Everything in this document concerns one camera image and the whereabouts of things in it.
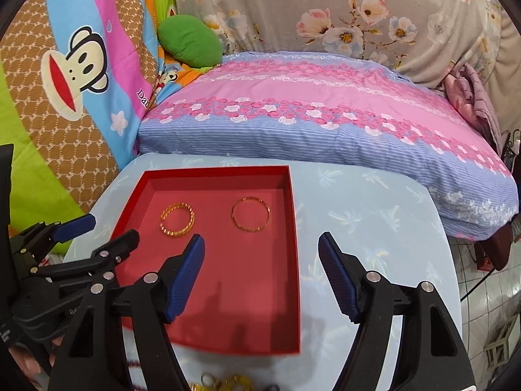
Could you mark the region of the person left hand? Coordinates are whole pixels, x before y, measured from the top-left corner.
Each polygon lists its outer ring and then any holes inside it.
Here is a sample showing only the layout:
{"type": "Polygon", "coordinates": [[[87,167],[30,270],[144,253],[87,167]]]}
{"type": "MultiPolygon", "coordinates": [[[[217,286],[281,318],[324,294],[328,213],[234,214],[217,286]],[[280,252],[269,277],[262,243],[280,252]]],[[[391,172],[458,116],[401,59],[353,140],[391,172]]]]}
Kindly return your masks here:
{"type": "MultiPolygon", "coordinates": [[[[56,361],[57,352],[62,341],[63,336],[60,336],[55,338],[51,343],[51,352],[49,354],[49,363],[51,366],[53,366],[56,361]]],[[[36,389],[46,390],[48,386],[43,384],[43,380],[47,380],[49,376],[43,371],[41,365],[38,364],[28,349],[20,345],[15,345],[10,347],[9,351],[24,375],[29,378],[36,389]]]]}

